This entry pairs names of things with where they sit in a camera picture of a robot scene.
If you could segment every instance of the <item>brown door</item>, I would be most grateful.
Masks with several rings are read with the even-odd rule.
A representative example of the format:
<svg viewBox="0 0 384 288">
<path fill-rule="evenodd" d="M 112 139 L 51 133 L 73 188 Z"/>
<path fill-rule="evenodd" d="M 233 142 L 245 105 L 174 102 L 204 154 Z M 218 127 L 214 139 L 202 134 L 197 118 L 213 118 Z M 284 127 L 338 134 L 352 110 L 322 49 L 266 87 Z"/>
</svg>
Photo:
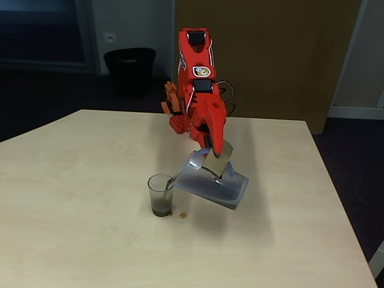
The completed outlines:
<svg viewBox="0 0 384 288">
<path fill-rule="evenodd" d="M 360 3 L 176 0 L 175 25 L 209 29 L 218 79 L 235 87 L 234 116 L 306 120 L 321 133 Z"/>
</svg>

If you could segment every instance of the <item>red robot arm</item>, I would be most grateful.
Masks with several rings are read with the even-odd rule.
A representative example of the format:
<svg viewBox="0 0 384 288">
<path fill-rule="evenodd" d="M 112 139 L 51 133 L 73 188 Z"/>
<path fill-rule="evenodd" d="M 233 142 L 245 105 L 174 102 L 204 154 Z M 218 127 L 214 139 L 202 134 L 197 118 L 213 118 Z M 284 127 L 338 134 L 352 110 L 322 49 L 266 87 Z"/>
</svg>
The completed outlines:
<svg viewBox="0 0 384 288">
<path fill-rule="evenodd" d="M 189 132 L 202 148 L 213 148 L 216 157 L 223 149 L 227 110 L 216 80 L 212 39 L 207 29 L 179 32 L 177 87 L 165 85 L 167 101 L 161 104 L 172 113 L 170 125 L 178 133 Z"/>
</svg>

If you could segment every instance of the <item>sticker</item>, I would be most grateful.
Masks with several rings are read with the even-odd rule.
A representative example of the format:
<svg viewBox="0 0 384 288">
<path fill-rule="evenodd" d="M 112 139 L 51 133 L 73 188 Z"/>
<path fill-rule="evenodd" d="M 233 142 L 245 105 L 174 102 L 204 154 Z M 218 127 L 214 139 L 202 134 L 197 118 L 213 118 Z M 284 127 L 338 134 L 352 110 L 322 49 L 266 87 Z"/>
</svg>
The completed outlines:
<svg viewBox="0 0 384 288">
<path fill-rule="evenodd" d="M 179 66 L 178 66 L 178 74 L 180 73 L 180 68 L 185 71 L 187 69 L 187 63 L 184 61 L 184 55 L 181 53 L 181 49 L 179 46 Z"/>
<path fill-rule="evenodd" d="M 199 78 L 206 78 L 211 75 L 211 70 L 204 66 L 193 67 L 193 74 Z"/>
</svg>

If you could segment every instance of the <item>white wall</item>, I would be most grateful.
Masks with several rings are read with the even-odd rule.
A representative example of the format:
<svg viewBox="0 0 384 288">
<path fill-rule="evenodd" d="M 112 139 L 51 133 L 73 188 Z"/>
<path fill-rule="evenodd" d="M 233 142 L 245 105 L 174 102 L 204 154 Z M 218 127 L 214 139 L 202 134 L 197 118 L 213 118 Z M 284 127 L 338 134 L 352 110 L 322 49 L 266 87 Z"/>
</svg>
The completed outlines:
<svg viewBox="0 0 384 288">
<path fill-rule="evenodd" d="M 384 1 L 366 1 L 367 7 L 335 95 L 337 106 L 376 107 L 384 90 Z"/>
<path fill-rule="evenodd" d="M 107 74 L 104 54 L 117 49 L 149 47 L 156 50 L 155 76 L 172 75 L 174 0 L 92 0 L 101 73 Z M 117 45 L 107 46 L 104 33 L 117 34 Z"/>
</svg>

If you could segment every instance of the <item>black trash can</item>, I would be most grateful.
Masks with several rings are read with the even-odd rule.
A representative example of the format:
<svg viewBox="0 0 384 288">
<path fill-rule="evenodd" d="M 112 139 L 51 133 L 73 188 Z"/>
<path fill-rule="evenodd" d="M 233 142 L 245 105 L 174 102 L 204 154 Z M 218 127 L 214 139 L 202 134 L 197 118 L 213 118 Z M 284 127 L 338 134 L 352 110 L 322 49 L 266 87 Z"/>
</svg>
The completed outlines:
<svg viewBox="0 0 384 288">
<path fill-rule="evenodd" d="M 143 96 L 152 79 L 156 51 L 150 48 L 131 48 L 108 52 L 104 60 L 110 78 L 123 97 Z"/>
</svg>

